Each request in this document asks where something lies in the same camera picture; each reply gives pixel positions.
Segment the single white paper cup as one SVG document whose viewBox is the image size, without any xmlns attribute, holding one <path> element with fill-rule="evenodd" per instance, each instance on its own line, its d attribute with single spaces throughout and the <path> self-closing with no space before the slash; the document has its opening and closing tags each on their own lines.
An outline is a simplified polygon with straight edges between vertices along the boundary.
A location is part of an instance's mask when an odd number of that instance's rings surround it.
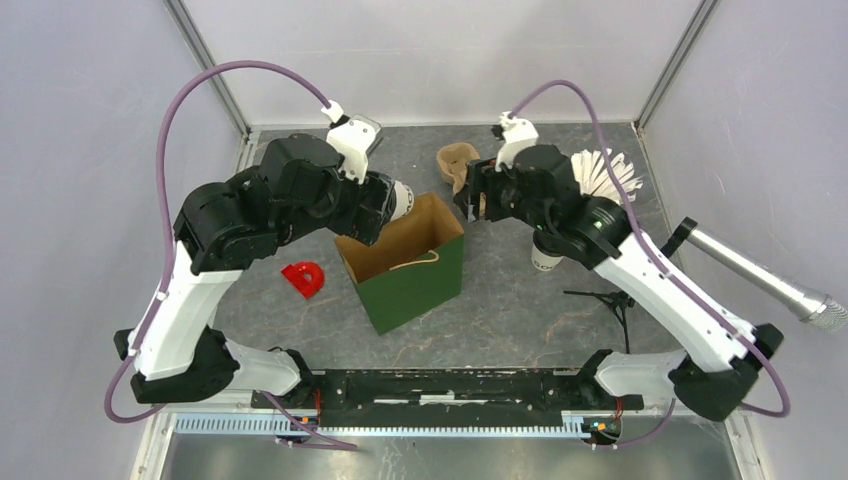
<svg viewBox="0 0 848 480">
<path fill-rule="evenodd" d="M 540 271 L 553 270 L 564 259 L 564 255 L 556 249 L 554 237 L 541 230 L 535 230 L 532 236 L 531 262 Z"/>
</svg>

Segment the green paper bag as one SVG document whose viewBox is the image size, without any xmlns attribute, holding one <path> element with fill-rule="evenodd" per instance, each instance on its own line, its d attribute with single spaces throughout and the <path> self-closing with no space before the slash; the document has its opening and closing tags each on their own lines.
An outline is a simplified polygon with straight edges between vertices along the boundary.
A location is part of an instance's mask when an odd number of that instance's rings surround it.
<svg viewBox="0 0 848 480">
<path fill-rule="evenodd" d="M 387 224 L 365 246 L 338 236 L 335 246 L 376 333 L 385 335 L 460 295 L 464 228 L 435 193 Z"/>
</svg>

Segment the stack of cardboard cup carriers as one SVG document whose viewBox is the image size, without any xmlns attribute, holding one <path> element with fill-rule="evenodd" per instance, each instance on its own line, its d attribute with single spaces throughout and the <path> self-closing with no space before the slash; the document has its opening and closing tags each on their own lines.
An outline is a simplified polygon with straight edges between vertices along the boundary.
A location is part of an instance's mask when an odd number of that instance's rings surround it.
<svg viewBox="0 0 848 480">
<path fill-rule="evenodd" d="M 453 194 L 459 193 L 465 185 L 468 165 L 479 159 L 477 149 L 466 142 L 453 143 L 438 150 L 436 163 L 441 178 L 451 186 Z"/>
</svg>

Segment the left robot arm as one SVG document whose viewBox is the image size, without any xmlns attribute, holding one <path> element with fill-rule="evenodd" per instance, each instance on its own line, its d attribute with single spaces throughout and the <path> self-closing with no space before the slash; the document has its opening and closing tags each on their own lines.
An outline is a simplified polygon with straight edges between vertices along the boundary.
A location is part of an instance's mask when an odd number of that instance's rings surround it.
<svg viewBox="0 0 848 480">
<path fill-rule="evenodd" d="M 329 143 L 293 134 L 270 142 L 258 165 L 186 197 L 173 227 L 172 280 L 133 356 L 137 402 L 193 403 L 225 390 L 266 391 L 295 408 L 312 399 L 297 351 L 246 347 L 210 322 L 255 261 L 321 229 L 369 246 L 410 211 L 408 186 L 373 171 L 347 179 L 341 163 Z"/>
</svg>

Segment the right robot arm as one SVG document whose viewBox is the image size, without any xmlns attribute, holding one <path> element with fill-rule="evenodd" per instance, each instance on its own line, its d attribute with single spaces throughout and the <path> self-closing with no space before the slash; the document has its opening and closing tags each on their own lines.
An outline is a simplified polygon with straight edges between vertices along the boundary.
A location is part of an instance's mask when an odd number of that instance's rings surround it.
<svg viewBox="0 0 848 480">
<path fill-rule="evenodd" d="M 580 400 L 602 408 L 615 397 L 674 398 L 722 421 L 744 400 L 783 340 L 771 324 L 753 325 L 708 296 L 676 268 L 625 204 L 642 181 L 623 154 L 552 145 L 522 150 L 509 167 L 466 166 L 454 201 L 469 221 L 516 219 L 533 230 L 532 264 L 549 271 L 570 259 L 614 284 L 678 342 L 664 354 L 599 353 L 577 382 Z"/>
</svg>

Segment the red D-shaped object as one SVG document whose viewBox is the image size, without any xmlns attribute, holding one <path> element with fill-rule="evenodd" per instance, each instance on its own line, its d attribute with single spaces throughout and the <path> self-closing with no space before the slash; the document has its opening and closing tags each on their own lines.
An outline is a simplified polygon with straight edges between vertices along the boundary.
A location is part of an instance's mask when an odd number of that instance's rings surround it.
<svg viewBox="0 0 848 480">
<path fill-rule="evenodd" d="M 281 270 L 281 275 L 305 299 L 314 297 L 324 286 L 325 273 L 314 262 L 290 264 Z"/>
</svg>

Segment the silver microphone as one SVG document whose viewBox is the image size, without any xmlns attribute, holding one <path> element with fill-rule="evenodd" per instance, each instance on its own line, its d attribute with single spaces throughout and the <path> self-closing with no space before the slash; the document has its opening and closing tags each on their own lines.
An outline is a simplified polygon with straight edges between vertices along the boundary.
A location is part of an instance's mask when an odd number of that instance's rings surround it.
<svg viewBox="0 0 848 480">
<path fill-rule="evenodd" d="M 830 295 L 801 286 L 777 275 L 757 260 L 733 247 L 715 233 L 685 217 L 660 249 L 672 256 L 688 242 L 784 305 L 800 322 L 826 332 L 836 332 L 847 324 L 847 308 Z"/>
</svg>

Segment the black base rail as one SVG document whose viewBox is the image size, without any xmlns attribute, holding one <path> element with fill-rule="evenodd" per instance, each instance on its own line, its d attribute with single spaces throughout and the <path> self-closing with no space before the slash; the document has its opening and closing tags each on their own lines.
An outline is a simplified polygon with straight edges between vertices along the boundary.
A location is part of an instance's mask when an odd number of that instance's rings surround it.
<svg viewBox="0 0 848 480">
<path fill-rule="evenodd" d="M 577 369 L 327 369 L 279 397 L 322 427 L 553 427 L 565 411 L 640 410 Z"/>
</svg>

